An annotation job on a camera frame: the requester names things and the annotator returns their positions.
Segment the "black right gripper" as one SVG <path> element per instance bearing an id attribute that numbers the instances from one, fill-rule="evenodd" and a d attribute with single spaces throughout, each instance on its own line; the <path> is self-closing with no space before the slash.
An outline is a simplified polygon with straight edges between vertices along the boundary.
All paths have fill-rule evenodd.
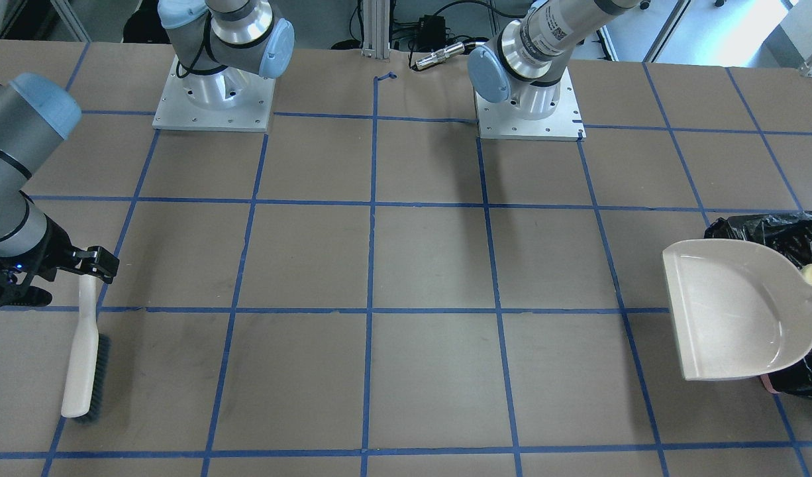
<path id="1" fill-rule="evenodd" d="M 102 246 L 76 248 L 67 232 L 46 220 L 48 230 L 40 242 L 18 256 L 0 256 L 0 307 L 50 305 L 52 294 L 32 284 L 34 278 L 53 282 L 58 272 L 88 275 L 112 284 L 121 261 Z"/>

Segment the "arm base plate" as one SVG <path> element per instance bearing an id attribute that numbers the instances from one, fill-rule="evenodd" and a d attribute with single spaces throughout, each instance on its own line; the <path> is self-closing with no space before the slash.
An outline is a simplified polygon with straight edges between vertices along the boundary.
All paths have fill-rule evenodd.
<path id="1" fill-rule="evenodd" d="M 175 57 L 160 95 L 152 126 L 182 132 L 266 133 L 276 79 L 236 68 L 211 76 L 184 72 Z"/>
<path id="2" fill-rule="evenodd" d="M 474 93 L 479 136 L 488 140 L 581 142 L 587 138 L 570 71 L 548 87 L 514 87 L 505 102 L 491 103 Z"/>

